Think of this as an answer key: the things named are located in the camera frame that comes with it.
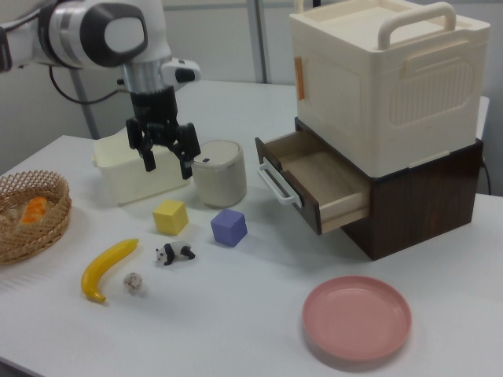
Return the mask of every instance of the yellow cube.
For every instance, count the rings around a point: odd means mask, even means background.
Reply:
[[[157,232],[176,236],[189,223],[185,203],[164,200],[152,213]]]

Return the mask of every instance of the purple cube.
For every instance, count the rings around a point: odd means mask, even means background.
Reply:
[[[236,210],[222,210],[211,220],[215,241],[235,247],[246,236],[244,215]]]

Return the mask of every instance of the black cable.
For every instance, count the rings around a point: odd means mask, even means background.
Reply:
[[[27,24],[30,21],[33,21],[34,19],[39,18],[39,12],[29,16],[28,18],[25,18],[24,20],[20,20],[17,24],[14,24],[12,26],[4,27],[4,30],[6,32],[16,30],[17,28],[23,26],[24,24]]]
[[[489,193],[489,195],[493,195],[491,193],[491,189],[490,189],[490,178],[489,178],[489,170],[487,169],[487,165],[484,161],[482,161],[482,167],[484,168],[484,170],[486,171],[486,177],[487,177],[487,191]]]
[[[53,67],[49,67],[49,76],[50,76],[50,81],[53,83],[54,87],[56,88],[57,92],[61,94],[64,98],[67,100],[73,102],[74,104],[98,104],[100,102],[103,102],[104,100],[108,100],[111,96],[116,95],[117,93],[126,93],[125,90],[114,90],[113,92],[107,94],[106,96],[103,96],[102,98],[98,98],[97,100],[94,101],[79,101],[76,100],[75,98],[71,98],[68,96],[61,88],[57,85],[56,79],[54,78],[54,73],[53,73]]]

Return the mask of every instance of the yellow banana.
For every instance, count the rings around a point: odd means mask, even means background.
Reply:
[[[138,245],[138,239],[130,239],[119,242],[98,255],[86,268],[82,275],[80,285],[88,299],[104,302],[105,296],[100,293],[97,284],[101,276],[122,258],[131,254]]]

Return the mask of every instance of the small white ball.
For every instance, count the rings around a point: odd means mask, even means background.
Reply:
[[[124,278],[124,285],[130,290],[130,291],[138,291],[141,287],[141,282],[143,279],[141,276],[137,273],[128,273],[126,277]]]

